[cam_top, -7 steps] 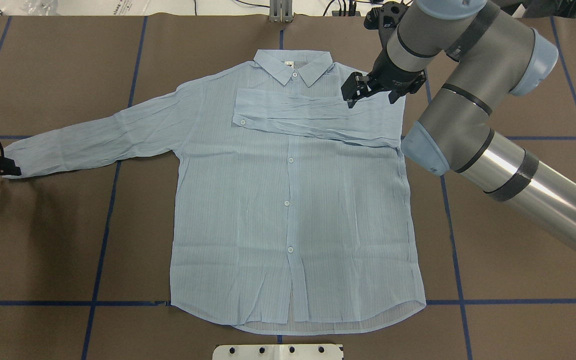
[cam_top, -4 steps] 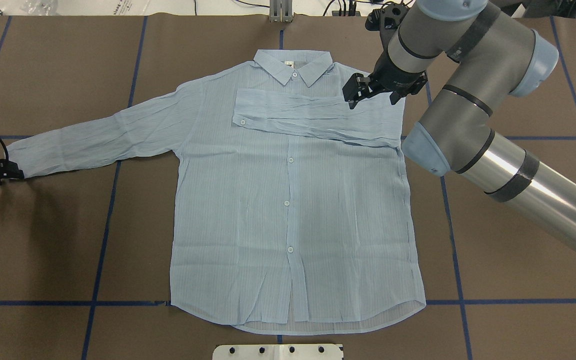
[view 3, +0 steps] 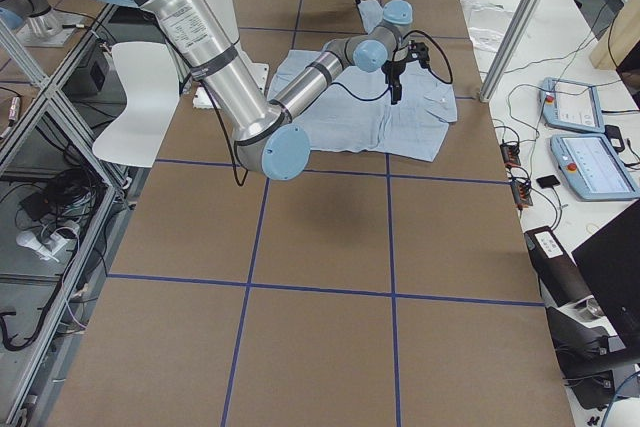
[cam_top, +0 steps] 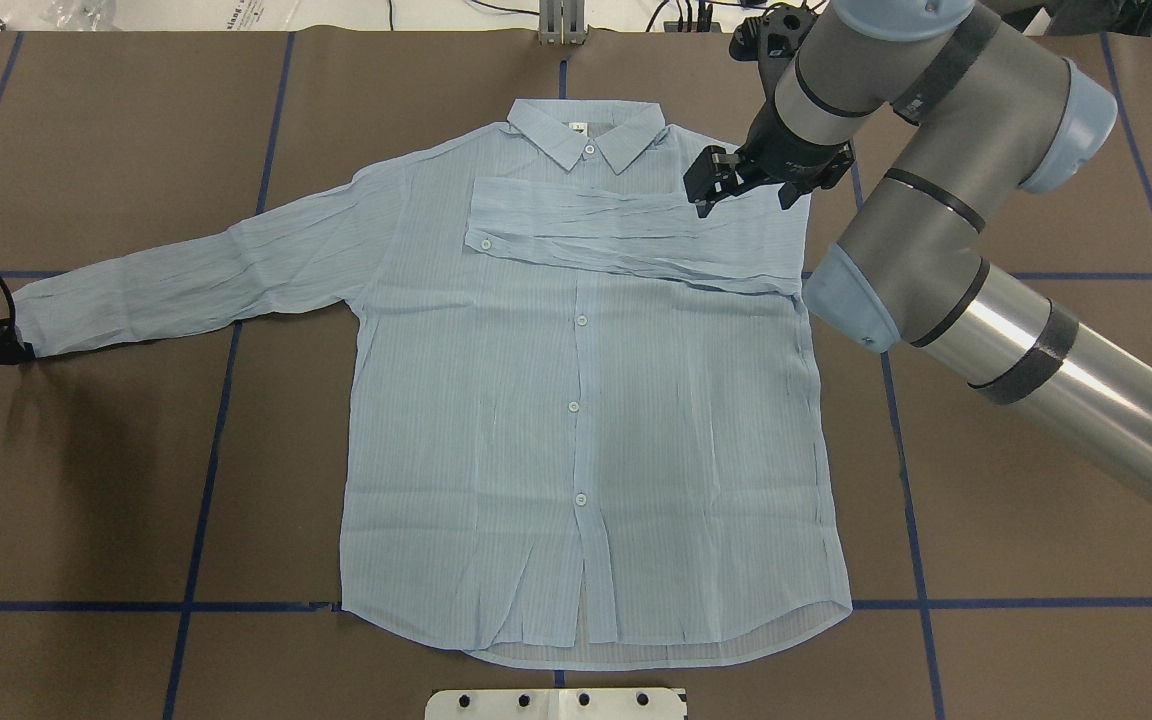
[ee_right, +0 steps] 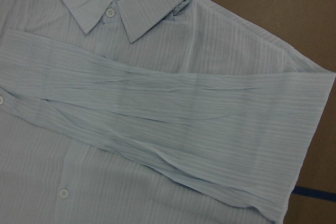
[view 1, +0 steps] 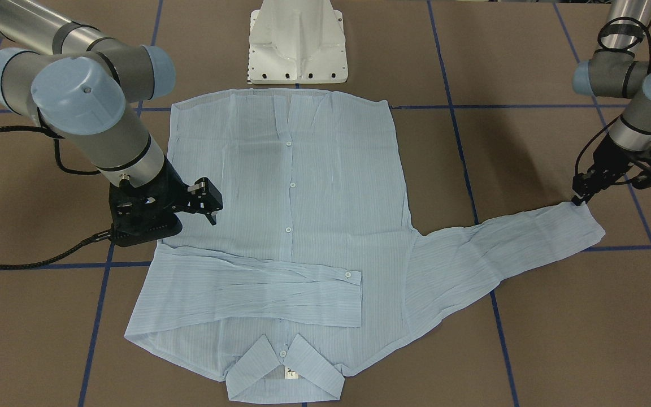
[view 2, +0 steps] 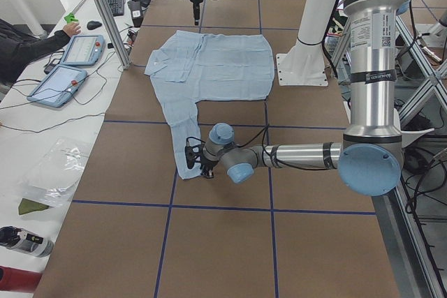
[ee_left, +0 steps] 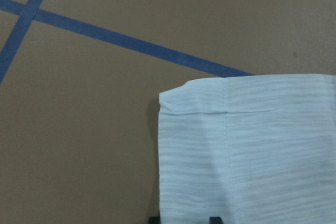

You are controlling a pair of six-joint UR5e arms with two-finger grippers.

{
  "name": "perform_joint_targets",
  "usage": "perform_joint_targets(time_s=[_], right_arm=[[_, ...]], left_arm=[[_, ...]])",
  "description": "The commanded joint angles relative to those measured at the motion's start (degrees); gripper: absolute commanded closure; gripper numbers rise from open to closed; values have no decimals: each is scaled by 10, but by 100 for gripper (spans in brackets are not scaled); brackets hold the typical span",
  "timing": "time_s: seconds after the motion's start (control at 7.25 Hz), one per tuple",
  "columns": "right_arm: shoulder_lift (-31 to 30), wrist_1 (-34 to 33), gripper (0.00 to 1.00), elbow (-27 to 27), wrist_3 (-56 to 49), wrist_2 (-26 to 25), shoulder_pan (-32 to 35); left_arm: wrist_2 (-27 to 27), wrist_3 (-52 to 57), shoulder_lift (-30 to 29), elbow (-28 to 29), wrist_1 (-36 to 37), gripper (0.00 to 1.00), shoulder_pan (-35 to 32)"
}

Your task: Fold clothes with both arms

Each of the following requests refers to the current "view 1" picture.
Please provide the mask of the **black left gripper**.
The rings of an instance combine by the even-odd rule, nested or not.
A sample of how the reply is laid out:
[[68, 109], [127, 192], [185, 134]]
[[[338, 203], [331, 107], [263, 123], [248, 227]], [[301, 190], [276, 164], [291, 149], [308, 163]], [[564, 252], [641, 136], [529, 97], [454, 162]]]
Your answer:
[[571, 203], [588, 203], [594, 195], [612, 185], [628, 184], [635, 189], [651, 188], [651, 143], [644, 150], [632, 151], [606, 136], [593, 154], [591, 173], [572, 177]]

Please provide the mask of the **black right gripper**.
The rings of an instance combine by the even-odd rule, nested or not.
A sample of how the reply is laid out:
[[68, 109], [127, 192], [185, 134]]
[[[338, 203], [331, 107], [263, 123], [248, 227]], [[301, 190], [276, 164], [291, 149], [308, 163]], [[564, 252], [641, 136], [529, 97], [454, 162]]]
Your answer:
[[168, 159], [149, 183], [133, 187], [129, 181], [121, 181], [118, 186], [110, 185], [108, 193], [112, 216], [109, 240], [119, 247], [178, 234], [183, 230], [178, 212], [201, 214], [217, 225], [217, 212], [223, 208], [222, 193], [209, 178], [202, 177], [188, 187]]

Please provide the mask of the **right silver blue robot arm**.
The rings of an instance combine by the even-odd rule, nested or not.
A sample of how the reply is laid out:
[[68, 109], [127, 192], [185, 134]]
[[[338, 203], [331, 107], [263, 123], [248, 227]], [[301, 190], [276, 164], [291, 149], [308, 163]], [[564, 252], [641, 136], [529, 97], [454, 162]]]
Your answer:
[[105, 238], [132, 246], [178, 234], [178, 213], [216, 224], [222, 194], [203, 177], [181, 180], [132, 108], [170, 93], [173, 61], [152, 45], [130, 46], [34, 1], [0, 1], [0, 104], [37, 131], [75, 145], [109, 182]]

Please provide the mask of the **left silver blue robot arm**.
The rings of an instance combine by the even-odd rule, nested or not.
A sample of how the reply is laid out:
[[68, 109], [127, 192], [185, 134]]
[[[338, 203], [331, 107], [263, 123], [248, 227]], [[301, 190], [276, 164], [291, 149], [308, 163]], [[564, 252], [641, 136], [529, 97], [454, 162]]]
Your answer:
[[572, 78], [575, 92], [586, 96], [627, 99], [623, 112], [595, 135], [599, 145], [586, 172], [575, 169], [575, 205], [623, 183], [651, 188], [651, 1], [614, 1], [597, 36], [592, 58], [578, 64]]

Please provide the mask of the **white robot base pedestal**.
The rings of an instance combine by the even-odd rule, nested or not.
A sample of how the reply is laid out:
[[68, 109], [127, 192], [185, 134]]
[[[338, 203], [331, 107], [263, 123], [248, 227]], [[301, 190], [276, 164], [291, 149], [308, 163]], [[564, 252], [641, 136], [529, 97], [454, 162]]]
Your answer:
[[330, 1], [264, 1], [250, 14], [249, 44], [250, 84], [348, 80], [344, 18]]

